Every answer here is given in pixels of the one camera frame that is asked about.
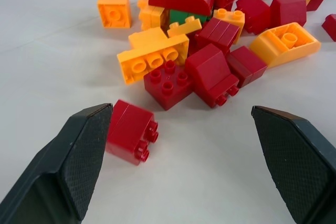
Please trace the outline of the thin yellow toy block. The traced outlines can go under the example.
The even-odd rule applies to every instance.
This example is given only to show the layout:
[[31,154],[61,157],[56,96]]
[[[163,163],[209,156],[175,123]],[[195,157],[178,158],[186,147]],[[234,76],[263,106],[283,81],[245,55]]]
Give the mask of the thin yellow toy block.
[[171,38],[178,35],[194,33],[201,29],[202,24],[200,19],[195,18],[194,16],[189,16],[185,19],[183,24],[179,24],[178,22],[171,23],[167,30],[167,34]]

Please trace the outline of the yellow two-stud toy block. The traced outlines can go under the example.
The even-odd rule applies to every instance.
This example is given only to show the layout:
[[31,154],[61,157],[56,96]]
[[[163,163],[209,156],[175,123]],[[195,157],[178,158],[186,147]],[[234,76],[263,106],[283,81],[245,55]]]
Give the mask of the yellow two-stud toy block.
[[214,10],[213,17],[239,27],[238,34],[233,42],[234,45],[237,44],[245,25],[245,14],[240,10],[231,12],[224,8],[219,8]]

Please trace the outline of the green toy block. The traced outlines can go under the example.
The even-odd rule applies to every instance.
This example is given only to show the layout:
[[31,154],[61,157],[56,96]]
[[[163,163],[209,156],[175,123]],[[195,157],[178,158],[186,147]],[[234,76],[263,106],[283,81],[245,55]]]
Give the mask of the green toy block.
[[211,19],[210,16],[203,16],[203,15],[198,15],[198,14],[192,14],[192,13],[187,13],[187,12],[181,12],[177,10],[170,9],[170,24],[178,22],[179,24],[185,23],[185,19],[194,16],[195,19],[199,19],[201,21],[201,24],[205,23],[206,21]]

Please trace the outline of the red 2x2 plastic building brick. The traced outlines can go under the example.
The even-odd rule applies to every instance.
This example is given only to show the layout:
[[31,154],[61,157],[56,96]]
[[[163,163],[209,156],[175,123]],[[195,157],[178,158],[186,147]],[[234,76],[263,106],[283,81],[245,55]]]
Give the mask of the red 2x2 plastic building brick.
[[193,92],[193,78],[172,60],[147,73],[143,81],[145,90],[166,111]]

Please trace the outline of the red sloped toy block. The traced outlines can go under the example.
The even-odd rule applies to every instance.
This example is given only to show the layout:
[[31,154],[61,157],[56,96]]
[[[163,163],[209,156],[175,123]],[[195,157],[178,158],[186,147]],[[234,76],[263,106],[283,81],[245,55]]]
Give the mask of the red sloped toy block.
[[273,0],[270,5],[269,28],[293,22],[301,26],[307,22],[306,0]]
[[239,79],[231,73],[223,52],[213,44],[189,56],[185,72],[194,81],[193,91],[210,108],[224,105],[228,96],[239,91]]
[[258,35],[270,26],[270,7],[263,0],[238,0],[236,10],[245,14],[244,29]]

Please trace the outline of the red ribbed toy block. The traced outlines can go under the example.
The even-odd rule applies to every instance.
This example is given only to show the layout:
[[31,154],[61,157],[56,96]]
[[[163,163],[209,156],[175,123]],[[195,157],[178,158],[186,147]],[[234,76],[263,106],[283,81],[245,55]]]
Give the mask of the red ribbed toy block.
[[230,47],[235,41],[238,32],[238,26],[217,18],[211,18],[195,39],[200,48],[213,44],[226,55],[230,52]]

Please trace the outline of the lone yellow square brick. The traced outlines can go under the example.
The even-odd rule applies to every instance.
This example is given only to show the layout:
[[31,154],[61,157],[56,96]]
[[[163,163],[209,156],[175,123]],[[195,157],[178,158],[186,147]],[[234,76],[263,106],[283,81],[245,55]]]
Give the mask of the lone yellow square brick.
[[130,0],[98,0],[97,7],[104,28],[130,28]]

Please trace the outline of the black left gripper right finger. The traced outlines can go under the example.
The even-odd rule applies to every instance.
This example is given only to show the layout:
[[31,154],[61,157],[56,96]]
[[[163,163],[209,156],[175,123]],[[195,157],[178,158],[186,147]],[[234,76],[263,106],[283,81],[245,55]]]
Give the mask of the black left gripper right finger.
[[336,224],[336,148],[308,120],[254,106],[263,155],[296,224]]

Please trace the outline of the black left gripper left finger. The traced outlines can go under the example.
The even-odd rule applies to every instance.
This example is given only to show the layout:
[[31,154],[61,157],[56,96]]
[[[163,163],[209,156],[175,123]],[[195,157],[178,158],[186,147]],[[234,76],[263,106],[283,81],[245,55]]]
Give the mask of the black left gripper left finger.
[[101,171],[113,106],[73,114],[0,202],[0,224],[81,224]]

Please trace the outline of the yellow upside-down plastic building brick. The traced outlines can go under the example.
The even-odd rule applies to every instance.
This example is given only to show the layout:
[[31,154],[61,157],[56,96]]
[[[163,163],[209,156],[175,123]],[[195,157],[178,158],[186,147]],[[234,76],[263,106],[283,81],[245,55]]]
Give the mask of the yellow upside-down plastic building brick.
[[188,46],[189,38],[186,35],[178,35],[118,54],[124,82],[132,84],[142,80],[147,73],[169,60],[176,65],[184,65]]

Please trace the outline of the yellow ribbed toy block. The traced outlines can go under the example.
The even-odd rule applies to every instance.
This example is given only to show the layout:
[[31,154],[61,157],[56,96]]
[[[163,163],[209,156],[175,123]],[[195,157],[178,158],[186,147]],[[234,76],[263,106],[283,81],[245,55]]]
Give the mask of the yellow ribbed toy block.
[[169,26],[170,12],[168,9],[149,5],[149,0],[138,0],[137,6],[140,9],[139,20],[141,29],[161,27],[166,31]]

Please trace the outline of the yellow curved upside-down plastic brick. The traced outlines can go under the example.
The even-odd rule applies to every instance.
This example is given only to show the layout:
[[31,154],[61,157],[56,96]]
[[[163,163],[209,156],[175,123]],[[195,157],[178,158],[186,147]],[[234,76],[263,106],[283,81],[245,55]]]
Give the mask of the yellow curved upside-down plastic brick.
[[298,23],[290,23],[262,32],[249,48],[273,68],[315,54],[321,42]]

